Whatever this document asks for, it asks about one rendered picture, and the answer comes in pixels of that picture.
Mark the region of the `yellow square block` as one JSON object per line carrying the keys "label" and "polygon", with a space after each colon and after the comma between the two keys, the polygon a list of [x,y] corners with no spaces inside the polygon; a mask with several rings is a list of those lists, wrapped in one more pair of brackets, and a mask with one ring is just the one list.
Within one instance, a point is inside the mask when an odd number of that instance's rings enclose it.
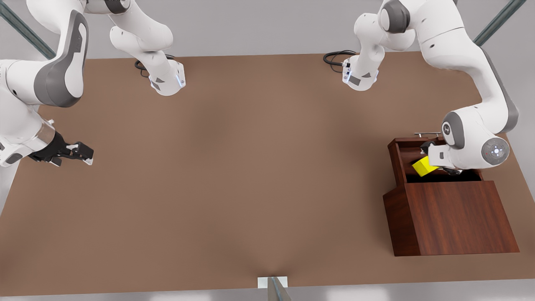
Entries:
{"label": "yellow square block", "polygon": [[430,164],[428,156],[415,161],[412,164],[412,167],[420,177],[424,177],[425,175],[432,173],[432,171],[439,169],[439,166]]}

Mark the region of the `white post foot plate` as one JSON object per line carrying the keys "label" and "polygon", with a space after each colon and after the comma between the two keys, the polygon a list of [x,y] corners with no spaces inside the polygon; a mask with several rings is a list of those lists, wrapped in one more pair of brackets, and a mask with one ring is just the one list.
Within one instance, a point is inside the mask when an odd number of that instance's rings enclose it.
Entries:
{"label": "white post foot plate", "polygon": [[268,276],[268,277],[259,277],[257,278],[257,287],[259,289],[267,289],[269,287],[275,287],[279,283],[280,287],[288,288],[288,277],[287,276]]}

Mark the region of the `dark wooden cabinet body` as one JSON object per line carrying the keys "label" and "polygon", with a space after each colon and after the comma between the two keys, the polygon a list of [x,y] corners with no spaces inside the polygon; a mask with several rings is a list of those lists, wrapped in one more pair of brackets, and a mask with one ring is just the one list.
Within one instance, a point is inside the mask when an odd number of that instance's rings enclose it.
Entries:
{"label": "dark wooden cabinet body", "polygon": [[519,252],[493,181],[405,183],[383,201],[395,256]]}

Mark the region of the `dark wooden drawer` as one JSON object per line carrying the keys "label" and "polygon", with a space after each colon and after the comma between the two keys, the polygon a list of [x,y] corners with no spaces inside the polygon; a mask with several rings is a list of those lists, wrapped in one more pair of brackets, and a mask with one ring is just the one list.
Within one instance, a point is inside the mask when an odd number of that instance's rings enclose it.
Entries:
{"label": "dark wooden drawer", "polygon": [[445,145],[443,138],[410,137],[396,138],[388,145],[390,160],[396,185],[406,183],[428,182],[459,182],[459,181],[482,181],[483,176],[479,170],[464,170],[459,175],[449,175],[443,170],[436,169],[423,177],[418,175],[412,164],[424,157],[420,146],[426,141],[433,141],[437,145]]}

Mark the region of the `silver frame post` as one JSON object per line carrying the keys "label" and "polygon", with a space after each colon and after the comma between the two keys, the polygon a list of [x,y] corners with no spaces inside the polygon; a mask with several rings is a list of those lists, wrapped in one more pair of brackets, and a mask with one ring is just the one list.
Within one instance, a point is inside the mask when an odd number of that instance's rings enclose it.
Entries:
{"label": "silver frame post", "polygon": [[483,46],[525,3],[527,0],[510,0],[503,9],[485,26],[473,42]]}
{"label": "silver frame post", "polygon": [[292,301],[279,278],[269,277],[267,281],[267,301]]}
{"label": "silver frame post", "polygon": [[46,59],[53,59],[56,53],[36,34],[9,6],[0,0],[0,17],[17,31],[31,46]]}

